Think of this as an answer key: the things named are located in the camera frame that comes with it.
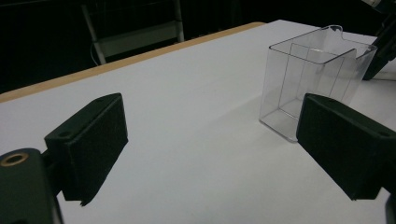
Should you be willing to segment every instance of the white table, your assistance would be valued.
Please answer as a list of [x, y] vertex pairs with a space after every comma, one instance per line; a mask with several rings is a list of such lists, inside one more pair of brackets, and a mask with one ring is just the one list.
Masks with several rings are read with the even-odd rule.
[[[350, 201], [259, 123], [268, 46], [314, 29], [275, 21], [1, 103], [0, 154], [44, 151], [46, 134], [121, 92], [130, 142], [87, 206], [58, 196], [66, 224], [385, 223], [385, 190]], [[394, 81], [362, 82], [351, 107], [396, 130], [395, 95]]]

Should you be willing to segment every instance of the transparent container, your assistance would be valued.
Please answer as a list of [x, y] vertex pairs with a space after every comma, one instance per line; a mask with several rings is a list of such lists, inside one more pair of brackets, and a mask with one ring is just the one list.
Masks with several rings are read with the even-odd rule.
[[376, 46], [346, 40], [331, 25], [270, 46], [260, 122], [296, 142], [304, 95], [319, 94], [348, 105]]

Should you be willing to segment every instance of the screw hole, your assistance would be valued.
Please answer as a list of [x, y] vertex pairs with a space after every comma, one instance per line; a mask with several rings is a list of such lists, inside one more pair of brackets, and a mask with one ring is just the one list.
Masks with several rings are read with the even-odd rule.
[[19, 164], [23, 161], [26, 161], [26, 159], [29, 157], [29, 155], [27, 153], [15, 153], [12, 155], [9, 155], [7, 157], [5, 157], [0, 164], [2, 166], [13, 166], [16, 164]]
[[67, 137], [68, 135], [70, 135], [70, 132], [62, 132], [59, 134], [60, 137]]

